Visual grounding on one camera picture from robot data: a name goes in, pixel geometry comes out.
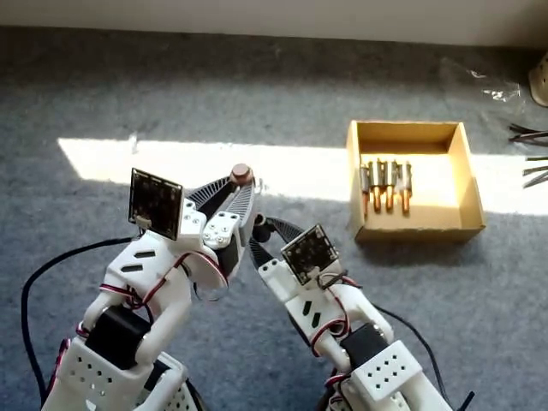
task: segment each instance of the white bracket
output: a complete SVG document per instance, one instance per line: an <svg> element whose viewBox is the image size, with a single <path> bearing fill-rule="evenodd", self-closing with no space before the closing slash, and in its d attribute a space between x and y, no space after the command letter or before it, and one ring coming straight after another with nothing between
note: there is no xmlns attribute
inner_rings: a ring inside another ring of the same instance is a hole
<svg viewBox="0 0 548 411"><path fill-rule="evenodd" d="M230 244L232 235L236 235L239 245L239 226L240 216L232 212L218 212L204 228L204 243L212 250L218 250L227 247Z"/></svg>
<svg viewBox="0 0 548 411"><path fill-rule="evenodd" d="M403 342L396 341L356 368L350 378L362 394L380 402L421 372L422 367Z"/></svg>

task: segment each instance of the plastic bag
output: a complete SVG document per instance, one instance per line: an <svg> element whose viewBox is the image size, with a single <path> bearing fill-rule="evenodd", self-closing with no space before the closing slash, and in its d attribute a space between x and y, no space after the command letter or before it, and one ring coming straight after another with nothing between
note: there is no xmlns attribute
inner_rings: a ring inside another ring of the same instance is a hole
<svg viewBox="0 0 548 411"><path fill-rule="evenodd" d="M505 116L506 122L522 118L525 99L519 84L478 73L447 57L440 70L445 98L454 108Z"/></svg>
<svg viewBox="0 0 548 411"><path fill-rule="evenodd" d="M481 137L474 143L482 151L500 153L503 149L507 153L548 154L545 147L508 142L515 136L509 130L511 123L544 129L537 116L527 115L534 113L527 108L528 89L513 81L465 68L448 57L441 61L440 76L447 105L467 122L467 128ZM496 146L492 144L493 140L488 140L490 136L496 139Z"/></svg>

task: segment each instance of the black cable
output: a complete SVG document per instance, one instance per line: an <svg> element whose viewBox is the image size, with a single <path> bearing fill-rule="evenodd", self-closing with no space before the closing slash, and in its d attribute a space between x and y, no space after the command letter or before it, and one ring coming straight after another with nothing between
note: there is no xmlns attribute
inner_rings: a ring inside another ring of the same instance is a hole
<svg viewBox="0 0 548 411"><path fill-rule="evenodd" d="M93 250L95 248L115 246L116 244L124 244L132 241L133 239L134 239L133 237L115 238L112 240L100 241L94 244L90 244L88 246L67 251L66 253L63 253L55 257L54 259L51 259L50 261L42 265L40 268L38 268L28 278L28 280L25 282L25 285L23 285L23 290L21 293L21 331L23 333L23 343L25 344L25 350L27 351L28 360L31 363L34 377L36 378L36 382L38 383L40 400L42 402L42 405L44 405L45 399L47 397L47 390L45 387L44 374L42 373L42 370L40 369L40 365L36 358L36 354L34 353L33 343L31 341L30 330L28 326L28 296L30 294L32 285L34 284L36 280L40 278L40 276L42 276L42 274L44 274L54 265L64 261L65 259L68 259L76 254L84 253L85 251Z"/></svg>
<svg viewBox="0 0 548 411"><path fill-rule="evenodd" d="M444 380L442 379L442 373L439 371L438 362L436 361L436 356L434 355L434 352L432 351L432 348L430 347L430 344L428 344L428 342L419 333L419 331L416 328L414 328L414 326L411 323L409 323L406 319L404 319L404 318L400 317L399 315L394 314L394 313L392 313L388 310L385 310L384 308L379 307L375 304L373 304L373 306L375 308L377 308L377 310L380 311L381 313L384 313L386 315L391 316L393 319L396 319L397 321L399 321L400 323L402 323L403 325L408 327L415 334L415 336L419 339L420 343L424 346L426 352L428 353L428 356L430 357L430 362L432 363L432 368L434 369L434 374L436 375L436 381L438 381L439 393L442 395L444 400L449 404L451 409L454 409L451 406L451 403L450 403L449 398L447 396L447 392L445 391L445 384L444 384Z"/></svg>

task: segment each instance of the mounting hole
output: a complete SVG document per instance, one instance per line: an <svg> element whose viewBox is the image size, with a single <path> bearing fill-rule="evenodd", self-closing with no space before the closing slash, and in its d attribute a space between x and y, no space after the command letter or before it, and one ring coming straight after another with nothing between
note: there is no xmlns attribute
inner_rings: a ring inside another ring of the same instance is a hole
<svg viewBox="0 0 548 411"><path fill-rule="evenodd" d="M156 257L156 253L152 251L139 251L138 253L134 254L134 257L136 259L149 259L151 257Z"/></svg>
<svg viewBox="0 0 548 411"><path fill-rule="evenodd" d="M266 217L264 214L257 214L257 217L255 217L255 221L253 222L254 225L263 225L266 222Z"/></svg>

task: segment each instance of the gray carpet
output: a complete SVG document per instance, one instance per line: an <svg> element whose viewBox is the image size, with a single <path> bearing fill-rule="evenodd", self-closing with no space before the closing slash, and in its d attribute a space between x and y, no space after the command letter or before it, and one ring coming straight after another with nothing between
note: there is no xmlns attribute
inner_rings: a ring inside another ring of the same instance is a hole
<svg viewBox="0 0 548 411"><path fill-rule="evenodd" d="M128 187L81 179L59 137L127 140L138 131L142 140L342 148L353 118L463 120L473 153L518 155L500 118L513 109L492 115L477 89L448 86L445 57L521 83L520 118L546 125L546 110L526 86L538 52L0 29L0 409L39 405L21 344L27 276L71 247L134 233L126 222ZM501 193L506 177L495 182ZM480 189L486 204L497 202L487 198L490 187L480 182ZM407 316L432 344L454 403L476 390L472 410L545 408L546 216L487 212L488 228L462 247L362 250L345 229L342 202L265 196L262 204L268 214L327 228L369 298ZM67 261L35 285L32 334L48 375L60 340L73 334L119 251ZM424 349L394 326L433 378ZM313 409L330 370L311 355L248 259L228 297L193 305L169 351L214 410Z"/></svg>

